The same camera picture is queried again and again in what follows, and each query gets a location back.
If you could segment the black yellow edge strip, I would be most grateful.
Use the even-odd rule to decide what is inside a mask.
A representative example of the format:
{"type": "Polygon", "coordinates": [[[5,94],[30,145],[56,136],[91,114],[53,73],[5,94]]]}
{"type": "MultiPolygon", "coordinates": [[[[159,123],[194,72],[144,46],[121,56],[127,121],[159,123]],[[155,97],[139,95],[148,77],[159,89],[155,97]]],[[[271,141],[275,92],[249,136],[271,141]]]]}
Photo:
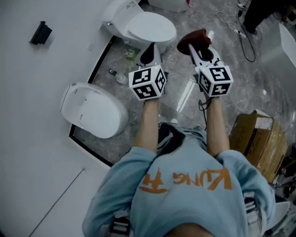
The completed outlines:
{"type": "MultiPolygon", "coordinates": [[[[102,62],[104,61],[104,58],[106,57],[106,55],[108,54],[108,51],[110,50],[111,46],[113,45],[113,43],[115,42],[115,40],[117,39],[116,36],[112,36],[110,41],[107,43],[107,46],[105,47],[104,51],[102,52],[100,58],[98,59],[97,64],[95,65],[88,82],[92,83],[94,81],[94,78],[102,64],[102,62]]],[[[71,125],[70,131],[69,131],[69,138],[72,139],[79,147],[81,147],[87,154],[93,156],[95,159],[99,160],[100,162],[102,162],[103,164],[107,165],[108,167],[112,167],[113,164],[106,160],[105,158],[103,158],[102,156],[100,156],[99,154],[97,154],[95,151],[93,151],[92,149],[88,148],[85,144],[83,144],[79,139],[77,139],[74,136],[74,132],[75,132],[76,126],[75,125],[71,125]]]]}

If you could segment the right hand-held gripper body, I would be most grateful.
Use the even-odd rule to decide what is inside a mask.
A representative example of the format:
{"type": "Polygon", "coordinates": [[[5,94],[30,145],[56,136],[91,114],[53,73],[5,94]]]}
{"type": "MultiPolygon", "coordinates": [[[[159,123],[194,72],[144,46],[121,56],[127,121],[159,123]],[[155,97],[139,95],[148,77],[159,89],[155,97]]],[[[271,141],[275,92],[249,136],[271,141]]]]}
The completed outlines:
{"type": "Polygon", "coordinates": [[[229,66],[214,57],[211,61],[195,58],[195,79],[201,92],[208,97],[221,97],[229,94],[233,77],[229,66]]]}

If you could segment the person's light blue sweatshirt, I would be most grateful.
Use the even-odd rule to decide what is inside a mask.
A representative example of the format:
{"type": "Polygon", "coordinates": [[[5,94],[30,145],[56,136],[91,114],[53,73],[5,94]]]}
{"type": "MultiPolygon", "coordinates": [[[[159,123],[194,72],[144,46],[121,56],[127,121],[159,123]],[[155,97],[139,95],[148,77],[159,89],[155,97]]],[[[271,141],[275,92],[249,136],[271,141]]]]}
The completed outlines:
{"type": "Polygon", "coordinates": [[[248,214],[270,223],[275,194],[262,174],[238,151],[216,158],[206,133],[159,124],[158,151],[133,147],[107,173],[82,224],[85,237],[100,237],[117,211],[126,210],[135,237],[164,237],[193,223],[214,237],[252,237],[248,214]]]}

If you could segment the person's right forearm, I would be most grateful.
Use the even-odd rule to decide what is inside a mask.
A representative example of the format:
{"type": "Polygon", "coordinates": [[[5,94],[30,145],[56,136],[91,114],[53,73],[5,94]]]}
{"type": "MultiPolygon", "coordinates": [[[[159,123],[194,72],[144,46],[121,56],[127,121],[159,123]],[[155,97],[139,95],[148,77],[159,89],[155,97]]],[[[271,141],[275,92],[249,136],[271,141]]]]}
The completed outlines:
{"type": "Polygon", "coordinates": [[[219,97],[214,97],[207,107],[207,152],[214,158],[229,150],[229,138],[226,133],[222,104],[219,97]]]}

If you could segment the white glossy bathroom fixture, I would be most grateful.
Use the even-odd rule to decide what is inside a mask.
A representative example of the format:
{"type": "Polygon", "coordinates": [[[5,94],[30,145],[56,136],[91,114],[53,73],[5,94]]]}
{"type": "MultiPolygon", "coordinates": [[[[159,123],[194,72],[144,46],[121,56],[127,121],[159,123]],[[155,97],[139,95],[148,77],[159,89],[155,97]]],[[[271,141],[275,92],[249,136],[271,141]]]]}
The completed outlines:
{"type": "Polygon", "coordinates": [[[287,57],[296,67],[296,40],[293,38],[288,29],[282,23],[279,24],[279,29],[281,37],[281,46],[287,57]]]}

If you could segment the white tankless smart toilet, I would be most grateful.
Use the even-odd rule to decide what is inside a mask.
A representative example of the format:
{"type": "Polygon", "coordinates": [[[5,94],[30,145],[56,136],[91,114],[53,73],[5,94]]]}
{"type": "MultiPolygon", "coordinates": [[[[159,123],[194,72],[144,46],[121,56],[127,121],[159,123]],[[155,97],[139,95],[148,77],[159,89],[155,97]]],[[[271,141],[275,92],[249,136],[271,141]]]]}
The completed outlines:
{"type": "Polygon", "coordinates": [[[64,91],[60,112],[73,125],[107,139],[128,125],[128,111],[115,96],[96,85],[77,82],[64,91]]]}

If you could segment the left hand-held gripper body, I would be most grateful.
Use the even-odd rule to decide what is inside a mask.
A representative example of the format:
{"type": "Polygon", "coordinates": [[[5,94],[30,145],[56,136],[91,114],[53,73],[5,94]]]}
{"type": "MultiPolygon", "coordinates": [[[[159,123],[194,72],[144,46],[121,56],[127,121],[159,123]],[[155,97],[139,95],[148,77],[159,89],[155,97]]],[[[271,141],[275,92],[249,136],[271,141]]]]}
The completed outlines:
{"type": "Polygon", "coordinates": [[[139,101],[159,98],[167,77],[161,65],[140,68],[129,73],[129,88],[139,101]]]}

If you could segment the white toilet with tank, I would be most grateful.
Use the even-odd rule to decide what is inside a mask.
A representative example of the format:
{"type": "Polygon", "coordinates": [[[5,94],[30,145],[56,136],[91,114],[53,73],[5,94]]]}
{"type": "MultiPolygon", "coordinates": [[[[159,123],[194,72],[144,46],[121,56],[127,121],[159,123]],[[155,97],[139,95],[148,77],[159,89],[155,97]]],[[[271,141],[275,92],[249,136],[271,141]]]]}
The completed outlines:
{"type": "Polygon", "coordinates": [[[131,47],[142,49],[157,44],[160,53],[177,36],[174,24],[166,17],[144,11],[136,0],[113,0],[103,11],[102,23],[112,35],[131,47]]]}

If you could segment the person's left forearm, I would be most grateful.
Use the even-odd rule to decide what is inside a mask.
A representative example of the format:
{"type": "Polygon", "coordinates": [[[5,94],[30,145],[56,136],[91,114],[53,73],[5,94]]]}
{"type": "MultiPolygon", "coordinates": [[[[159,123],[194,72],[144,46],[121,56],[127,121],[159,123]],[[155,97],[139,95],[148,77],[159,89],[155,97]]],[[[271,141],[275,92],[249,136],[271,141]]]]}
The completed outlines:
{"type": "Polygon", "coordinates": [[[159,135],[159,99],[147,100],[143,104],[141,122],[134,146],[157,153],[159,135]]]}

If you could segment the dark red cloth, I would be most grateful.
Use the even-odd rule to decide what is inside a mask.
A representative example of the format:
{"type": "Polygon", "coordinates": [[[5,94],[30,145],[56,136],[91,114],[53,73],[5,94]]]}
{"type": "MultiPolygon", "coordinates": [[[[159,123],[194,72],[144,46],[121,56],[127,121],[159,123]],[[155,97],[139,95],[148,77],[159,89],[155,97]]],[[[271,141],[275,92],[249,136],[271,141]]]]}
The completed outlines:
{"type": "Polygon", "coordinates": [[[189,55],[189,45],[196,52],[208,49],[211,45],[211,39],[207,36],[207,31],[202,28],[185,35],[177,44],[177,49],[184,55],[189,55]]]}

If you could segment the black wall holder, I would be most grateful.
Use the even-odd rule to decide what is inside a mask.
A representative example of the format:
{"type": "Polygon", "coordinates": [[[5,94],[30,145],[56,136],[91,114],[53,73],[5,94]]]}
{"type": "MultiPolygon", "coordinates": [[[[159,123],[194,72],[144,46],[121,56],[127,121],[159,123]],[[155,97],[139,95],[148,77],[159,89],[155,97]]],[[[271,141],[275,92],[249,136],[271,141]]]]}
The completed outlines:
{"type": "Polygon", "coordinates": [[[45,44],[48,40],[50,34],[52,33],[52,29],[50,29],[45,21],[41,21],[40,25],[38,26],[37,30],[35,31],[33,37],[29,41],[29,43],[38,45],[38,44],[45,44]]]}

